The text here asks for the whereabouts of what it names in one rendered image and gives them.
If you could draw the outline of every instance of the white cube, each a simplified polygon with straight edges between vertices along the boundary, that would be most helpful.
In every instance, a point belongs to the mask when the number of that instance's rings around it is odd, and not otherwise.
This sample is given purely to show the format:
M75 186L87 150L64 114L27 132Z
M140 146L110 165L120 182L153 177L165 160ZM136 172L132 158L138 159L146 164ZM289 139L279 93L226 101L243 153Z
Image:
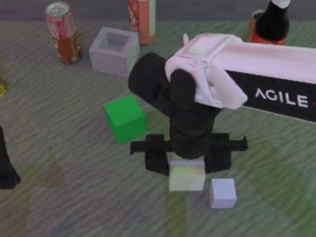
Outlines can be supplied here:
M170 160L169 191L202 191L205 182L203 160Z
M89 49L92 69L128 77L139 55L138 34L102 27Z
M233 208L237 200L234 179L212 179L209 195L212 209Z

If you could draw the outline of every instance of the gray table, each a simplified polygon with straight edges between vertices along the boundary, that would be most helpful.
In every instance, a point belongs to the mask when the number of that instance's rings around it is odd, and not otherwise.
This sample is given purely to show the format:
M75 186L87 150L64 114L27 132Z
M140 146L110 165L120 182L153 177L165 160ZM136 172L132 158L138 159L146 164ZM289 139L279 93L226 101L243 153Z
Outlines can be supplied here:
M101 26L78 23L90 46ZM160 22L157 41L141 48L167 57L181 35L241 36L245 22ZM294 22L287 43L316 47L316 22ZM142 155L116 145L102 105L129 93L127 79L92 71L88 47L71 66L58 62L42 22L0 22L0 98L12 163L22 177L0 191L0 230L10 237L314 237L316 127L247 108L223 111L216 132L246 135L230 171L207 178L205 191L168 192L168 179L147 172ZM167 134L167 118L143 101L148 133ZM237 204L210 210L210 178L235 178Z

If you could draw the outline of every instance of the soda can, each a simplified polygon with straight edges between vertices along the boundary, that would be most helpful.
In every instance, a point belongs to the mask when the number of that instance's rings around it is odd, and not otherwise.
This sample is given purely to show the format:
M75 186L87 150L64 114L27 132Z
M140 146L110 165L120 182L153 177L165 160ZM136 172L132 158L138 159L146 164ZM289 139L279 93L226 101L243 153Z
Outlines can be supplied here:
M0 78L0 97L6 93L7 89L5 80Z
M138 32L139 45L156 39L156 0L128 0L129 25Z
M257 21L258 17L260 15L262 15L262 13L264 13L264 12L265 12L264 10L256 10L251 14L251 17L249 19L246 37L245 37L245 42L251 41L251 37L252 37L252 33L255 29L256 21Z
M59 60L71 64L81 59L81 48L69 5L58 1L46 8L46 20Z

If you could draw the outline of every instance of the can top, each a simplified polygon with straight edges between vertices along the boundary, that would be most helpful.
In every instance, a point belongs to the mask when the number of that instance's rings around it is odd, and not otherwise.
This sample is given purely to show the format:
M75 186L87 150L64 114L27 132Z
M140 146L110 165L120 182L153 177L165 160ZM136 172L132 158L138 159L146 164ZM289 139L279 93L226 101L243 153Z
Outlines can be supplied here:
M46 8L46 14L49 17L52 18L58 18L58 17L63 17L67 15L69 12L70 7L69 5L64 2L64 1L58 1L58 2L53 2Z

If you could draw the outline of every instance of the yellow object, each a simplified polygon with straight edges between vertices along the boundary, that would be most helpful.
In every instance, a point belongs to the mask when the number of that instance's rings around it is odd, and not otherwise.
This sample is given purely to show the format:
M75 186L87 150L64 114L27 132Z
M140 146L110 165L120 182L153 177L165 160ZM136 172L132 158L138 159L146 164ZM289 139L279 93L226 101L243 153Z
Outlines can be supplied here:
M8 87L6 85L5 80L0 78L0 97L6 93L7 89Z

